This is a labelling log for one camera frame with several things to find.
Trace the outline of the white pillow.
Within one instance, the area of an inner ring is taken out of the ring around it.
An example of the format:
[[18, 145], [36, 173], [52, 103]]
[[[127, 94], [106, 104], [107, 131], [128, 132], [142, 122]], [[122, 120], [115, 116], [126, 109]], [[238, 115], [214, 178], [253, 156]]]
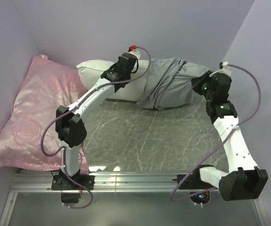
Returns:
[[[81, 82], [84, 87], [89, 90], [100, 79], [102, 73], [114, 63], [105, 60], [89, 60], [82, 62], [76, 66]], [[132, 79], [136, 79], [128, 83], [124, 88], [119, 89], [109, 99], [124, 100], [137, 102], [143, 95], [144, 87], [147, 81], [147, 74], [144, 74], [148, 67], [148, 60], [139, 61], [139, 69], [135, 74], [131, 75]]]

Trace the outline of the grey pillowcase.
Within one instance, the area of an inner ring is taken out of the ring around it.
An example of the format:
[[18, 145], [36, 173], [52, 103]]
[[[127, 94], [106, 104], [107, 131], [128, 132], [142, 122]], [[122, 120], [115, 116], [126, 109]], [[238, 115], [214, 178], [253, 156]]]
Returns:
[[176, 58], [152, 59], [146, 84], [137, 105], [163, 110], [191, 104], [194, 98], [191, 80], [214, 69]]

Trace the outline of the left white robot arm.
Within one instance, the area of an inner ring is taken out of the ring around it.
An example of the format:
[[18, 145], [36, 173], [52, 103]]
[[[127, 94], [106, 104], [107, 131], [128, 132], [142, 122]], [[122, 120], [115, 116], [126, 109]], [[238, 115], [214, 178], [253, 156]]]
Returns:
[[61, 170], [66, 175], [63, 184], [68, 189], [79, 185], [79, 150], [87, 136], [85, 120], [105, 99], [130, 82], [131, 73], [138, 63], [138, 58], [132, 53], [123, 53], [117, 63], [104, 71], [88, 93], [70, 104], [60, 106], [56, 110], [56, 132], [64, 151]]

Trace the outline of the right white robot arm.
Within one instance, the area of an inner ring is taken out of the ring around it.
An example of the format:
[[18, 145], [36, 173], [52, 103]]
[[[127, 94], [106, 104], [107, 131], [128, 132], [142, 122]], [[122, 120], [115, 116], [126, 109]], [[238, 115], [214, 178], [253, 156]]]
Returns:
[[193, 91], [206, 100], [206, 112], [220, 136], [229, 165], [227, 173], [211, 165], [200, 165], [193, 173], [192, 183], [197, 188], [212, 185], [225, 201], [257, 199], [268, 173], [259, 169], [252, 158], [238, 125], [235, 106], [228, 100], [230, 76], [207, 71], [193, 78], [191, 84]]

